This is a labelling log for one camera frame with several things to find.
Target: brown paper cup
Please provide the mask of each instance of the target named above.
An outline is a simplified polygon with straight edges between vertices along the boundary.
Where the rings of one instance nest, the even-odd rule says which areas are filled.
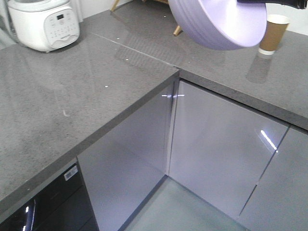
[[[286,16],[268,15],[268,23],[265,35],[260,42],[259,52],[265,55],[274,54],[289,23],[290,19]]]

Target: black dishwasher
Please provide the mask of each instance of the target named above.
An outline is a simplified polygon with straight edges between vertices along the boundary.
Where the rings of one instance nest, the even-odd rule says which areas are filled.
[[[77,165],[0,224],[0,231],[98,231]]]

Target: rice cooker control panel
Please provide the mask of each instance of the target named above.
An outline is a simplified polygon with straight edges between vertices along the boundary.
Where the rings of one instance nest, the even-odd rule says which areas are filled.
[[[79,37],[79,23],[72,9],[65,9],[46,17],[44,30],[53,48],[64,47]]]

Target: wooden furniture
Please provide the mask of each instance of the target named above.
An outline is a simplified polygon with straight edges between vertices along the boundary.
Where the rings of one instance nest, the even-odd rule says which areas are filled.
[[[116,6],[118,5],[120,0],[115,0],[114,3],[112,4],[112,7],[110,9],[111,12],[115,11]],[[154,0],[154,1],[158,1],[164,4],[168,4],[168,0]],[[177,28],[174,30],[173,35],[174,36],[178,36],[180,34],[180,32],[182,31],[180,26],[177,26]]]

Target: glossy gray cabinet door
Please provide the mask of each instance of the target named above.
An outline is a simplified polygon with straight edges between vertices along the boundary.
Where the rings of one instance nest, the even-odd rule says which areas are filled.
[[[170,176],[237,218],[287,127],[185,82],[177,100]]]
[[[166,172],[173,86],[78,156],[101,231],[117,231]]]
[[[290,129],[239,222],[252,231],[308,230],[308,135]]]

